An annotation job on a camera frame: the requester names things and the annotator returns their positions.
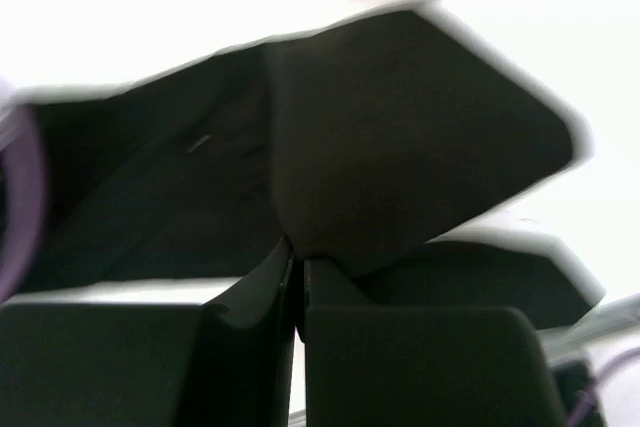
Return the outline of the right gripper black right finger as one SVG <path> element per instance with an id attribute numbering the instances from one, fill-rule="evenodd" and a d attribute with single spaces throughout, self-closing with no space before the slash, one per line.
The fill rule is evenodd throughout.
<path id="1" fill-rule="evenodd" d="M 328 260 L 305 262 L 304 288 L 308 425 L 566 424 L 519 311 L 370 304 Z"/>

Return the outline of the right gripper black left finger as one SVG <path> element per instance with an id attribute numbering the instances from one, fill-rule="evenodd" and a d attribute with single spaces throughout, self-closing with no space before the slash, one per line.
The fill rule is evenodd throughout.
<path id="1" fill-rule="evenodd" d="M 4 305 L 2 424 L 285 425 L 292 269 L 290 245 L 281 241 L 202 305 Z"/>

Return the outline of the black trousers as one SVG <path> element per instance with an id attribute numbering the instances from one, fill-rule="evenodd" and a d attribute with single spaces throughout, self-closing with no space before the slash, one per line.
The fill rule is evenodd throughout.
<path id="1" fill-rule="evenodd" d="M 507 305 L 549 329 L 604 294 L 556 239 L 460 232 L 572 167 L 584 127 L 413 10 L 28 104 L 49 201 L 21 294 L 240 278 L 281 239 L 379 304 Z"/>

